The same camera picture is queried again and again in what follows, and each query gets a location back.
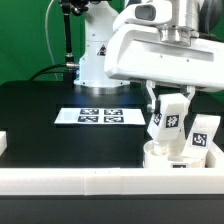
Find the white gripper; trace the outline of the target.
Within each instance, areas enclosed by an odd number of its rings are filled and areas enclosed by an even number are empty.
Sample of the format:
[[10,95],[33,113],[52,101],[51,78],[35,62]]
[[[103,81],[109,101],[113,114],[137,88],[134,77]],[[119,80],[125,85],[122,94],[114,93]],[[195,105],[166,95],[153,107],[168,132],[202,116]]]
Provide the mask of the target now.
[[125,25],[108,42],[104,71],[117,80],[147,80],[151,102],[147,109],[159,112],[154,94],[158,85],[186,85],[182,95],[191,101],[195,87],[224,90],[224,43],[193,38],[189,47],[164,43],[154,27]]

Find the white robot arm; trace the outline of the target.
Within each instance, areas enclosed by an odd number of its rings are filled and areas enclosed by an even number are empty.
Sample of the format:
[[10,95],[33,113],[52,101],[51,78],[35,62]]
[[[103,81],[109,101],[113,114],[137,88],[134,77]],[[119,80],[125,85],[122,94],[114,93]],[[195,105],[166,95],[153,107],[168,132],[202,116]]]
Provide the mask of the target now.
[[118,13],[90,3],[85,53],[78,83],[91,88],[145,82],[149,108],[159,109],[157,85],[194,90],[224,89],[224,43],[209,34],[222,0],[136,0]]

